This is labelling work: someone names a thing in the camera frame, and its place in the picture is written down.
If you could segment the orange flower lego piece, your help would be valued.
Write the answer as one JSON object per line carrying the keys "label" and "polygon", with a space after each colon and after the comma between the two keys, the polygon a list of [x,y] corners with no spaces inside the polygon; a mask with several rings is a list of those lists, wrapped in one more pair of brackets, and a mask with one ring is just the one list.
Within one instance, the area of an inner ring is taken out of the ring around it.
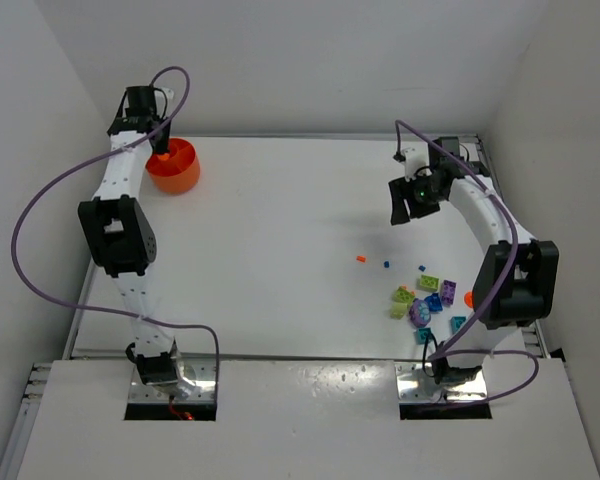
{"label": "orange flower lego piece", "polygon": [[474,308],[473,293],[471,291],[468,291],[464,295],[464,302],[469,308],[471,308],[471,309]]}

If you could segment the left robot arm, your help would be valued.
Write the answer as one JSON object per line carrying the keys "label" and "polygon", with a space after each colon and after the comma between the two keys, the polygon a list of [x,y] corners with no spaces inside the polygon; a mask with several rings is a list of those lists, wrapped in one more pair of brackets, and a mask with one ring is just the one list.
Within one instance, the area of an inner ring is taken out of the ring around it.
{"label": "left robot arm", "polygon": [[177,346],[172,334],[149,321],[155,301],[149,294],[157,240],[138,200],[146,163],[164,153],[169,133],[146,136],[166,119],[152,85],[125,90],[109,127],[111,157],[104,177],[88,201],[78,206],[79,220],[94,263],[113,280],[131,313],[133,340],[126,354],[143,384],[168,392],[180,381]]}

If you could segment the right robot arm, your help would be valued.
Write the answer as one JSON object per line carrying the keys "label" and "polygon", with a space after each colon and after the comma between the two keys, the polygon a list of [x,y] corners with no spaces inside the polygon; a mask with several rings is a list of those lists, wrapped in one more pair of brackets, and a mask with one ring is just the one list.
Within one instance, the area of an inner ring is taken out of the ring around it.
{"label": "right robot arm", "polygon": [[390,181],[391,222],[406,224],[440,211],[448,202],[463,217],[484,258],[472,287],[472,314],[424,359],[437,384],[475,377],[486,356],[515,330],[549,315],[559,250],[539,240],[515,219],[496,193],[487,168],[471,161],[456,137],[427,144],[418,159],[398,146],[402,176]]}

